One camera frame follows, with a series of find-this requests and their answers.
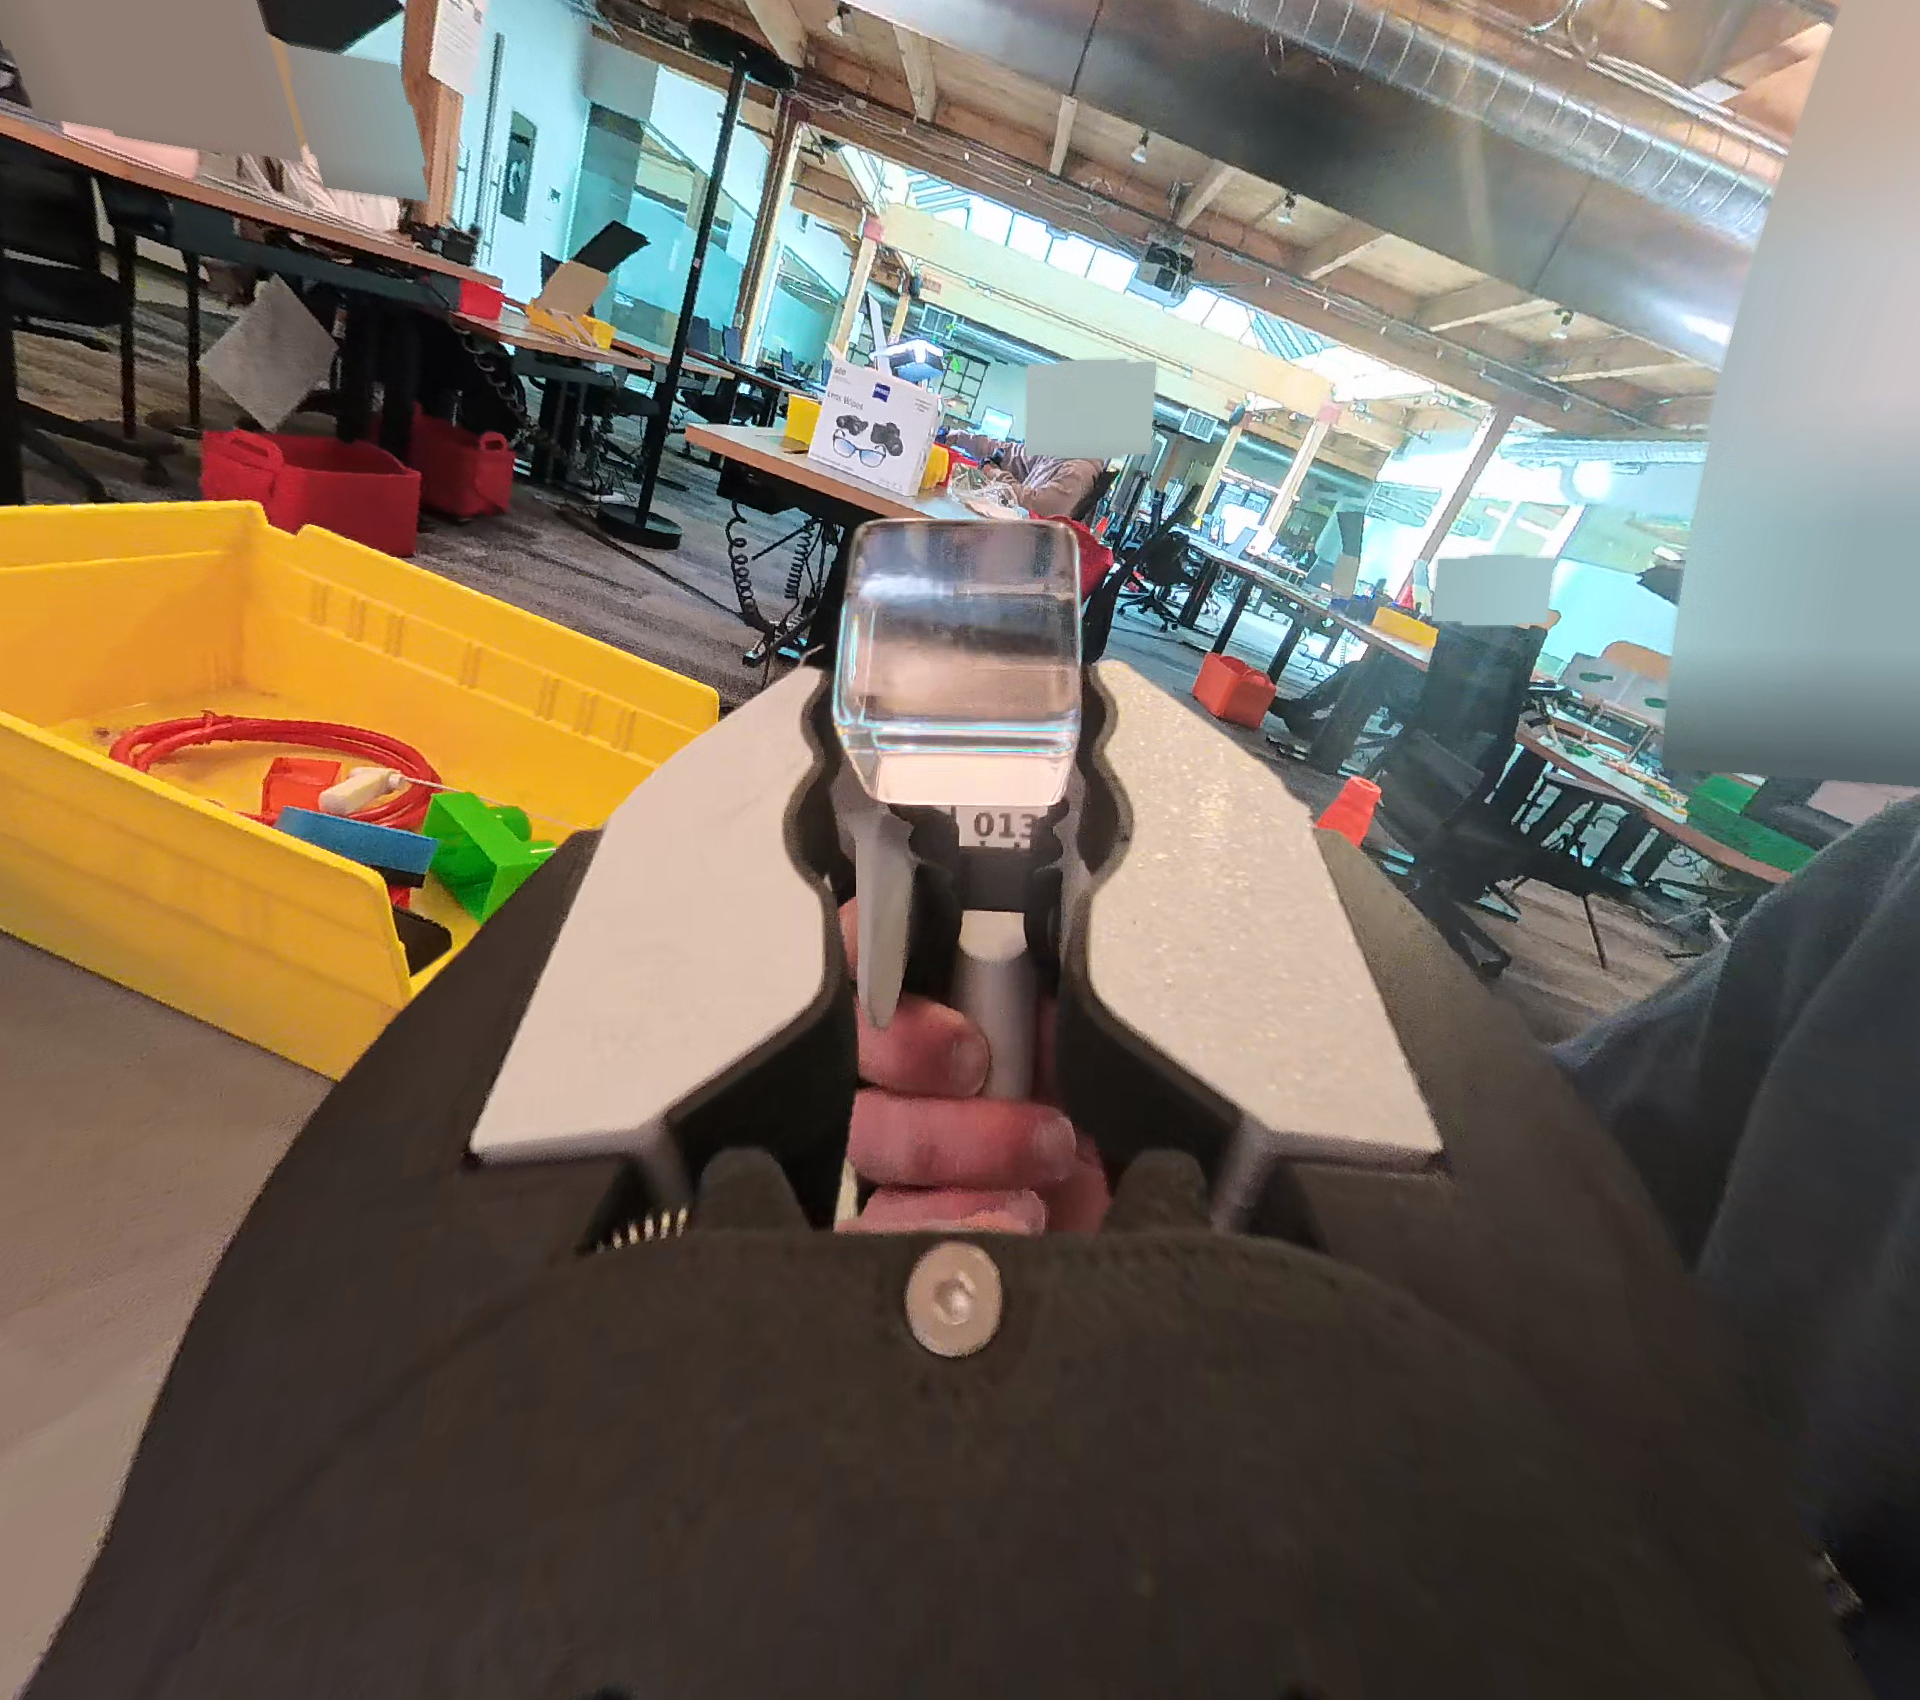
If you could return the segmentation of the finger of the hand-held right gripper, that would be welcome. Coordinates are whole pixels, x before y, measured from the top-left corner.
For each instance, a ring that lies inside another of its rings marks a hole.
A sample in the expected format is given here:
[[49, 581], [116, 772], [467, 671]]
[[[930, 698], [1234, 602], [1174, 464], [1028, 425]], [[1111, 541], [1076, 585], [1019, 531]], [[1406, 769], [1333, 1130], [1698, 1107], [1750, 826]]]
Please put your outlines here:
[[878, 1032], [894, 1024], [900, 1006], [911, 940], [916, 866], [909, 822], [891, 807], [853, 788], [856, 994], [861, 1014]]

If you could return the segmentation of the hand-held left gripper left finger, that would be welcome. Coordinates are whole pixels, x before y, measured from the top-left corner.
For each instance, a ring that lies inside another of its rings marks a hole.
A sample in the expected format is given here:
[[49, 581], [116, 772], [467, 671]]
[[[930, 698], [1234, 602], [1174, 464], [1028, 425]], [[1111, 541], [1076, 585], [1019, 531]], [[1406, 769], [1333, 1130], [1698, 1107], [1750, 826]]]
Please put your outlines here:
[[467, 1139], [483, 1167], [617, 1160], [686, 1208], [721, 1154], [836, 1221], [856, 1006], [832, 870], [828, 676], [798, 668], [597, 833]]

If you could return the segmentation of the clear acrylic cube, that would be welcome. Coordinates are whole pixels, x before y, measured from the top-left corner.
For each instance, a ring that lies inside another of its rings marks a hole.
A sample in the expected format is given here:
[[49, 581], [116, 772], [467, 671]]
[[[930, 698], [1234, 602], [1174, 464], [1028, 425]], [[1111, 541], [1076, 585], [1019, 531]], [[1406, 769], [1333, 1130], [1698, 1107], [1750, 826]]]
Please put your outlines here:
[[863, 795], [896, 811], [1057, 807], [1081, 735], [1079, 585], [1060, 520], [861, 526], [829, 717]]

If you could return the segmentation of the person's right forearm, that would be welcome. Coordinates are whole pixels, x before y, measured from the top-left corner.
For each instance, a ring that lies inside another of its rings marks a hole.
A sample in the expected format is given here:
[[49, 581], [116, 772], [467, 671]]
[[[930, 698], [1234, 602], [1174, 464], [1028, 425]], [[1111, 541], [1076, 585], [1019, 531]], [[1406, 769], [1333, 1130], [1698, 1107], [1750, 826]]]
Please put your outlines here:
[[1915, 1697], [1918, 800], [1551, 1056], [1711, 1296], [1861, 1676]]

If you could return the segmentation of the green plastic block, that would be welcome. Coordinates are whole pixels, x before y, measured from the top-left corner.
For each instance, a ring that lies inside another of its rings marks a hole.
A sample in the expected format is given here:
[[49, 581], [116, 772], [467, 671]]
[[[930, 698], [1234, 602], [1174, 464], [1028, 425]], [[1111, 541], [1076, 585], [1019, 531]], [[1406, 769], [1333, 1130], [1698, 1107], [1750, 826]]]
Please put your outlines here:
[[436, 843], [429, 879], [478, 924], [492, 920], [558, 849], [534, 834], [524, 808], [471, 792], [434, 795], [421, 834]]

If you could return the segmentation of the orange floor bin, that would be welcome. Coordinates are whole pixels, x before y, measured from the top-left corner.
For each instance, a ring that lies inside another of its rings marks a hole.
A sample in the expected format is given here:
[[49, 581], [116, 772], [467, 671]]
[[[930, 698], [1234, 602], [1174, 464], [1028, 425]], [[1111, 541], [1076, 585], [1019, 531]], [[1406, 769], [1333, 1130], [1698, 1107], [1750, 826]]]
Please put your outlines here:
[[1260, 666], [1232, 655], [1206, 655], [1190, 688], [1191, 700], [1214, 720], [1255, 730], [1275, 703], [1278, 683]]

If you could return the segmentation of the blue flat block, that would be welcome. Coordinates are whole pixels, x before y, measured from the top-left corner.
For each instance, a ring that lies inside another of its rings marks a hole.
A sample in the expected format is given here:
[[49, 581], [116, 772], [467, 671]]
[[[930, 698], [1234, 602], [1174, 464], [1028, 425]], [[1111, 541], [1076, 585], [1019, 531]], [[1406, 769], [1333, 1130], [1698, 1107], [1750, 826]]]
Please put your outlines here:
[[401, 889], [424, 884], [440, 843], [418, 831], [338, 816], [307, 807], [281, 807], [274, 831], [305, 846], [371, 870]]

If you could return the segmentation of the orange red block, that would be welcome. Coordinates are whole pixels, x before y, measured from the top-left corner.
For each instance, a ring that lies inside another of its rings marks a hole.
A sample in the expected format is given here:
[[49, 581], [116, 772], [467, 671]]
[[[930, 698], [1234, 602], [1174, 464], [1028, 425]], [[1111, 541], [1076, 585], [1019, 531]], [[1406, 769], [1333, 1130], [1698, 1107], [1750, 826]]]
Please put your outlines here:
[[347, 763], [335, 758], [278, 755], [260, 782], [260, 820], [276, 826], [290, 812], [331, 819], [331, 815], [317, 811], [319, 795], [353, 771], [359, 771], [359, 767], [347, 767]]

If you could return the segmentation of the white box with glasses print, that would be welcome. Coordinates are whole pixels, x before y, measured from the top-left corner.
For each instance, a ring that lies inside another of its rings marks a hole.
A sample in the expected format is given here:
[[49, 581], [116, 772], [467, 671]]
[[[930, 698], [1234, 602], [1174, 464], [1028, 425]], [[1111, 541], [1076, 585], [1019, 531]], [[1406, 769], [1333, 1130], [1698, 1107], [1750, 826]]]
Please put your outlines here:
[[923, 491], [940, 425], [930, 385], [832, 359], [805, 459], [837, 478], [911, 500]]

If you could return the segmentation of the yellow plastic bin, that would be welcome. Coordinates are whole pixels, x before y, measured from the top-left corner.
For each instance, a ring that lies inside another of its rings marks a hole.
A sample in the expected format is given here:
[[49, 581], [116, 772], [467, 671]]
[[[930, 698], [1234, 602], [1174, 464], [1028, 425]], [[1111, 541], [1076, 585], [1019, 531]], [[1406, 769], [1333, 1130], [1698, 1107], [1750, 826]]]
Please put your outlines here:
[[284, 738], [142, 772], [132, 729], [363, 729], [560, 845], [711, 729], [711, 687], [255, 505], [6, 509], [3, 933], [338, 1080], [444, 971], [369, 869], [257, 819]]

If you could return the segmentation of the green boards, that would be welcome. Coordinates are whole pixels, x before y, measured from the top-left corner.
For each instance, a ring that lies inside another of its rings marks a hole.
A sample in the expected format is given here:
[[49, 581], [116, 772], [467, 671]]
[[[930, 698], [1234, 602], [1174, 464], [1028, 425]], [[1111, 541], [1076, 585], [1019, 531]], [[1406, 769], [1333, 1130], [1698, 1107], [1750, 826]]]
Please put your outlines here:
[[1791, 874], [1815, 858], [1818, 846], [1778, 831], [1750, 812], [1760, 785], [1741, 776], [1711, 774], [1701, 778], [1684, 800], [1686, 820], [1694, 833], [1721, 849], [1765, 866]]

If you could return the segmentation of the small red fabric bin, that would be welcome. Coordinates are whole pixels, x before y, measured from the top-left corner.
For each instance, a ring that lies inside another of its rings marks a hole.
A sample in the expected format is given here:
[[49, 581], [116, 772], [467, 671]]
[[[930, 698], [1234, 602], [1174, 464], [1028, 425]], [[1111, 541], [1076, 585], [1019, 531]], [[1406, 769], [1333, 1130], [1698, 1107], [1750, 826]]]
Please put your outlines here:
[[406, 446], [406, 464], [418, 475], [419, 513], [451, 522], [511, 513], [515, 451], [503, 434], [473, 433], [413, 408]]

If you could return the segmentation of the grey sheet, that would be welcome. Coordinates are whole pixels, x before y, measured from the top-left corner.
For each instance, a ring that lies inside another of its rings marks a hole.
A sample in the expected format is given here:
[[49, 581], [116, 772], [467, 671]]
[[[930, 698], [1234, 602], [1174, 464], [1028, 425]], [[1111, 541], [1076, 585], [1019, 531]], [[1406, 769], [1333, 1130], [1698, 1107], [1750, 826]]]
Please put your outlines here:
[[270, 275], [252, 305], [201, 354], [201, 376], [255, 428], [276, 434], [319, 390], [338, 359], [331, 328]]

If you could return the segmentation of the long wooden desk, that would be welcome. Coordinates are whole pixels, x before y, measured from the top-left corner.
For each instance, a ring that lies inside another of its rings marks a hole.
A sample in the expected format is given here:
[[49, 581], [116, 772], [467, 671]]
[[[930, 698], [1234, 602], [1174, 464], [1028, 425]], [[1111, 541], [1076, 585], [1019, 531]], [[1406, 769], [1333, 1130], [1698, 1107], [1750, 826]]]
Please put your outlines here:
[[56, 126], [3, 104], [3, 153], [36, 153], [84, 176], [102, 209], [130, 211], [132, 244], [172, 250], [189, 278], [204, 264], [319, 291], [340, 320], [341, 440], [374, 440], [407, 459], [421, 392], [421, 340], [450, 328], [466, 291], [494, 281], [398, 231], [356, 224], [298, 196], [201, 170], [199, 154], [140, 153], [126, 139]]

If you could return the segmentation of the large silver spiral duct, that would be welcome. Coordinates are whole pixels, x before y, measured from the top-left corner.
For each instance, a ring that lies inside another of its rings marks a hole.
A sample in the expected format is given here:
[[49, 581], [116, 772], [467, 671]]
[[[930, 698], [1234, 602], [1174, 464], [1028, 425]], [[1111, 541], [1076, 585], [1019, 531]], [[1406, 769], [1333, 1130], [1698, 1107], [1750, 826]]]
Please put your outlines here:
[[1445, 0], [844, 0], [1515, 278], [1560, 248], [1753, 252], [1780, 159]]

